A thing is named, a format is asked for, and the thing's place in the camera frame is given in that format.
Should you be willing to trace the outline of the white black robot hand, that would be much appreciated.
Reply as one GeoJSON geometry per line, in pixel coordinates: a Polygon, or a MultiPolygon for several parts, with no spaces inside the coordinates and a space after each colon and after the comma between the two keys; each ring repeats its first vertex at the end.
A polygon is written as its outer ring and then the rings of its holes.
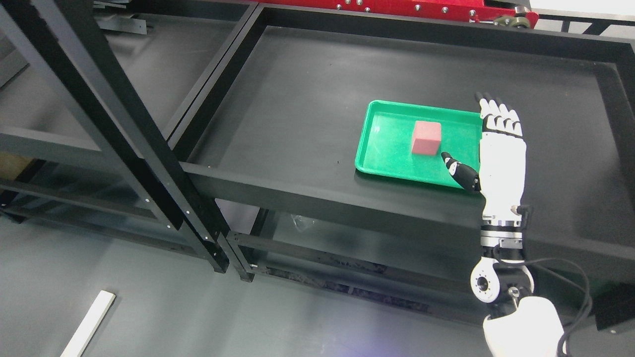
{"type": "Polygon", "coordinates": [[[479,140],[479,169],[442,152],[447,171],[460,187],[478,192],[485,199],[482,227],[498,231],[520,231],[522,214],[517,209],[525,187],[526,142],[517,112],[488,93],[476,93],[482,134],[479,140]]]}

